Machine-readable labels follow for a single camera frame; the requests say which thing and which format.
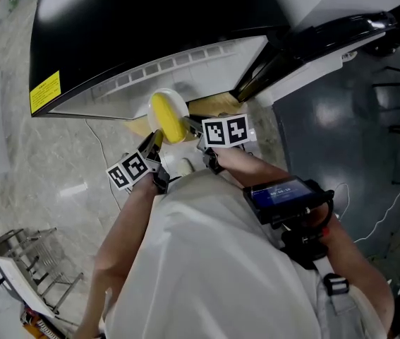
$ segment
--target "white cable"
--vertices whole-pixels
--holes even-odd
[[[87,127],[90,129],[90,131],[92,132],[93,136],[95,136],[95,138],[98,140],[99,145],[101,146],[101,152],[102,152],[102,157],[104,158],[104,163],[106,164],[106,169],[109,168],[109,165],[107,164],[107,159],[106,159],[106,155],[104,154],[104,148],[102,147],[102,142],[99,139],[99,137],[96,135],[96,133],[93,131],[92,127],[88,124],[87,120],[84,119],[85,124],[87,124]],[[112,185],[110,183],[110,179],[107,177],[107,181],[109,181],[109,188],[110,188],[110,193],[112,194],[112,196],[114,197],[115,203],[116,203],[116,207],[118,207],[118,211],[121,211],[120,205],[118,204],[118,201],[116,200],[116,197],[114,195],[114,192],[112,191]]]
[[[372,229],[372,231],[370,232],[370,234],[369,234],[368,236],[366,236],[366,237],[361,237],[360,239],[355,240],[355,241],[354,241],[355,243],[356,243],[356,242],[359,242],[359,241],[367,240],[367,239],[375,232],[375,230],[377,229],[377,226],[378,226],[379,224],[381,224],[381,223],[386,219],[386,217],[388,216],[388,212],[389,212],[390,210],[392,210],[392,208],[393,208],[394,205],[396,204],[397,199],[398,199],[399,197],[400,197],[400,192],[399,192],[399,194],[396,196],[396,198],[394,199],[394,202],[392,203],[391,207],[388,208],[388,209],[386,210],[386,213],[384,213],[383,218],[375,223],[375,226],[374,226],[374,228]]]
[[[342,220],[342,218],[344,217],[344,215],[345,215],[346,212],[347,212],[347,208],[349,208],[349,206],[350,206],[350,188],[349,188],[349,186],[348,186],[348,184],[347,184],[346,182],[342,182],[342,183],[340,183],[340,184],[338,184],[338,185],[336,186],[336,188],[334,189],[334,192],[336,192],[336,190],[337,190],[340,186],[345,186],[345,187],[347,187],[347,206],[346,206],[346,208],[344,209],[344,212],[342,213],[342,215],[339,216],[338,221],[341,221],[341,220]]]

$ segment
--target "blue display screen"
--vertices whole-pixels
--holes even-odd
[[[287,181],[265,189],[253,191],[253,201],[260,208],[266,208],[311,193],[311,189],[303,182],[294,179],[293,181]]]

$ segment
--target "yellow warning label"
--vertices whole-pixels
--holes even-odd
[[[57,71],[30,92],[30,111],[36,112],[60,94],[60,71]]]

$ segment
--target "strap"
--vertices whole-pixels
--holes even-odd
[[[336,315],[355,309],[355,302],[349,296],[348,280],[334,273],[328,258],[325,256],[314,260],[313,263],[327,288]]]

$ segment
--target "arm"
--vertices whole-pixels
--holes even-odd
[[[214,148],[219,164],[244,187],[289,177],[290,174],[238,148]],[[310,223],[322,221],[328,207],[323,205],[310,214]],[[347,235],[336,216],[328,224],[329,235],[322,238],[328,247],[333,270],[360,289],[368,298],[386,331],[394,315],[394,299],[382,274],[370,265]]]
[[[145,236],[156,194],[152,174],[147,174],[133,187],[96,255],[87,308],[75,339],[90,339],[98,334],[99,320],[109,288],[112,290],[111,303],[118,299]]]

